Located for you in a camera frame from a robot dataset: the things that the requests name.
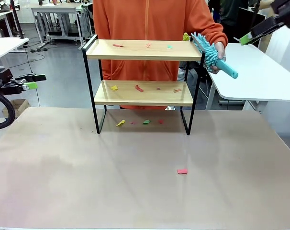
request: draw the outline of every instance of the person in dark clothing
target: person in dark clothing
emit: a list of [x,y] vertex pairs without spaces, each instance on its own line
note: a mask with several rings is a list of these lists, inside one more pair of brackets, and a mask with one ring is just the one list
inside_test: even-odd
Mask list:
[[239,8],[248,9],[249,5],[254,5],[256,0],[222,0],[221,1],[221,24],[223,32],[226,34],[229,43],[237,42],[234,40],[234,32],[236,26]]
[[220,10],[221,10],[220,0],[209,0],[208,6],[210,12],[212,12],[212,9],[214,9],[213,19],[217,23],[220,19]]

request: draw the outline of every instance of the jacket zipper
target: jacket zipper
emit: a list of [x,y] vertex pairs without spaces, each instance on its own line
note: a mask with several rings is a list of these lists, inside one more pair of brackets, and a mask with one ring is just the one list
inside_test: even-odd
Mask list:
[[[145,6],[145,40],[148,40],[148,13],[149,12],[149,0],[146,0]],[[146,79],[146,61],[144,61],[144,72],[143,72],[143,79]]]

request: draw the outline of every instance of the cardboard box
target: cardboard box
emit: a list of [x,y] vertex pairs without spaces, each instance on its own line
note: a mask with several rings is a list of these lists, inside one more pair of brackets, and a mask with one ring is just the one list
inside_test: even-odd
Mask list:
[[[26,99],[15,99],[10,101],[15,110],[15,117],[19,117],[25,109],[31,107],[28,100]],[[4,114],[5,118],[8,118],[8,110],[7,108],[3,108],[2,113]]]

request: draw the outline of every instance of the orange sleeve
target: orange sleeve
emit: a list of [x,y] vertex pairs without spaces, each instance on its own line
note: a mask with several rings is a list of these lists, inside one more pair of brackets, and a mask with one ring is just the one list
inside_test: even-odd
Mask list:
[[[110,39],[110,30],[104,0],[95,0],[93,4],[94,27],[98,39]],[[101,60],[102,75],[104,80],[111,79],[111,61]]]
[[223,26],[214,22],[205,0],[187,0],[185,31],[189,35],[193,32],[205,35],[210,44],[222,42],[224,47],[228,44]]

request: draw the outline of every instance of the two-tier shelf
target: two-tier shelf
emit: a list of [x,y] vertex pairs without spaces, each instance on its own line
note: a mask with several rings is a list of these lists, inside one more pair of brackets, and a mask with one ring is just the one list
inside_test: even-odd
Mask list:
[[[82,48],[83,59],[88,78],[89,92],[91,96],[97,133],[102,129],[104,118],[107,112],[106,105],[141,105],[141,106],[180,106],[180,112],[187,135],[190,134],[200,76],[197,78],[196,90],[192,97],[187,86],[187,76],[190,61],[200,61],[203,67],[205,51],[201,47],[202,54],[198,51],[193,41],[201,45],[191,37],[190,42],[184,41],[145,41],[145,40],[103,40],[94,35]],[[93,94],[91,77],[89,72],[88,59],[97,59],[100,69],[101,83]],[[133,80],[103,80],[102,59],[107,60],[158,60],[158,61],[187,61],[184,82],[176,81],[133,81]],[[112,90],[112,86],[117,86],[119,90]],[[139,85],[144,92],[139,92],[135,86]],[[95,105],[104,105],[104,114],[98,123]],[[182,108],[192,107],[190,122],[187,125]]]

